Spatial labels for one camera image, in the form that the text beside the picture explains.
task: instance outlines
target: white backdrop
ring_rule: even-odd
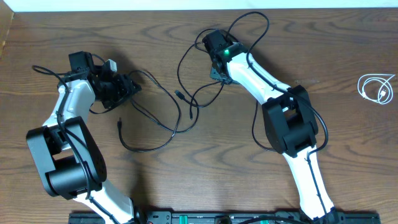
[[[14,12],[398,7],[398,0],[4,0]]]

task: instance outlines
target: green object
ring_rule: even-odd
[[[180,224],[188,224],[188,217],[186,215],[180,215]]]

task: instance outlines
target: wood grain surface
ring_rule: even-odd
[[[0,61],[0,223],[66,223],[74,201],[48,196],[25,141],[26,132],[48,118],[58,98],[57,79],[33,72],[33,64],[69,71],[68,54],[96,53],[118,63],[120,72],[149,70],[169,91],[181,90],[176,69],[196,35],[228,28],[246,11],[146,11],[19,13]],[[337,208],[378,212],[398,223],[398,99],[388,105],[364,100],[356,90],[366,73],[398,72],[398,9],[264,10],[271,28],[254,49],[256,60],[291,86],[303,85],[330,131],[319,153],[328,194]],[[266,27],[257,16],[232,33],[251,44]],[[191,92],[210,83],[208,55],[194,50],[181,69]],[[177,109],[148,79],[134,98],[173,126]],[[397,78],[391,80],[397,93]],[[212,98],[218,86],[198,94]],[[108,114],[88,117],[104,155],[108,178],[138,205],[176,211],[274,211],[298,209],[299,195],[285,159],[264,152],[252,140],[254,98],[242,86],[226,86],[200,111],[198,124],[164,149],[131,153],[119,142],[123,118],[129,144],[153,147],[170,133],[126,103]],[[182,124],[190,125],[181,103]],[[96,103],[94,110],[101,111]],[[256,135],[268,145],[260,117]],[[323,141],[323,133],[317,137]]]

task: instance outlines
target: black mounting base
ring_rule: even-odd
[[[275,216],[300,221],[300,212],[275,213],[172,213],[146,212],[148,224],[217,224],[221,218],[229,217],[231,224],[238,224],[251,218],[260,216]],[[381,224],[376,213],[343,213],[338,212],[338,224]],[[96,213],[71,213],[69,224],[90,223],[105,224],[105,221]],[[280,222],[261,221],[255,224],[275,224]]]

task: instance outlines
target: white plastic arm segment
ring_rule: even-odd
[[[71,93],[68,95],[63,111],[60,111],[63,114],[62,122],[77,116],[81,116],[83,120],[87,122],[90,107],[95,101],[93,88],[87,80],[75,80],[67,82],[67,85]],[[55,104],[55,108],[52,111],[50,118],[45,121],[43,126],[51,127],[57,125],[57,115],[55,113],[60,107],[63,96],[65,96],[65,87],[61,85],[58,88],[58,92],[60,95],[58,97],[57,104]]]
[[[320,218],[325,215],[325,212],[323,211],[322,205],[317,195],[317,190],[312,179],[310,167],[306,160],[308,152],[315,149],[316,147],[307,147],[306,149],[298,152],[296,158],[290,157],[286,153],[283,153],[283,156],[290,166],[290,170],[292,171],[294,181],[297,186],[298,194],[300,195],[300,207],[303,212],[311,219],[314,219],[316,217]],[[311,154],[310,160],[313,173],[315,175],[315,180],[317,180],[319,192],[326,208],[326,212],[330,212],[330,209],[333,208],[334,205],[333,202],[330,200],[326,192],[325,185],[322,181],[322,176],[318,167],[317,153]]]
[[[87,193],[83,193],[74,198],[75,201],[84,203],[101,215],[106,224],[114,224],[113,221],[101,212],[93,203],[86,200]],[[131,199],[123,195],[109,180],[102,183],[102,189],[92,190],[91,197],[107,212],[109,212],[119,223],[127,223],[134,216],[134,209]]]
[[[249,61],[252,62],[253,67],[262,74],[262,76],[273,84],[276,84],[279,88],[287,90],[290,86],[278,81],[267,71],[265,71],[253,58],[249,55]],[[273,87],[268,85],[264,80],[258,77],[249,68],[246,61],[246,53],[241,53],[232,58],[232,61],[228,62],[227,69],[231,78],[245,87],[260,104],[264,104],[270,97],[277,98],[282,95],[281,92],[274,90]]]

